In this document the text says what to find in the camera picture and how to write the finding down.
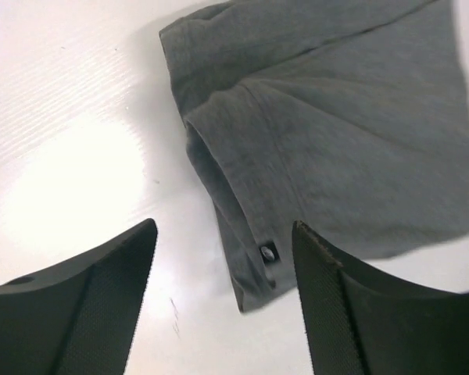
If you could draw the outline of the grey shorts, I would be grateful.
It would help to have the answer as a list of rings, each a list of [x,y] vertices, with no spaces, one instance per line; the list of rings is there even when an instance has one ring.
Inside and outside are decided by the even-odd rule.
[[[450,1],[229,1],[159,32],[241,312],[295,286],[303,221],[361,259],[469,234]]]

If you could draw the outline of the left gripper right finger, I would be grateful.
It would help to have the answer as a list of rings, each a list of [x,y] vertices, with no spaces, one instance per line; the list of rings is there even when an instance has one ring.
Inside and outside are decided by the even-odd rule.
[[[292,254],[314,373],[469,374],[469,292],[395,277],[301,221]]]

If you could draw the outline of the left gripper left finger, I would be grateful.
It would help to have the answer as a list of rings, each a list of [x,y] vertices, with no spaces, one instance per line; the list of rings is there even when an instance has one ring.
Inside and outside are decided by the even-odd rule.
[[[0,285],[0,375],[124,373],[157,234],[147,219]]]

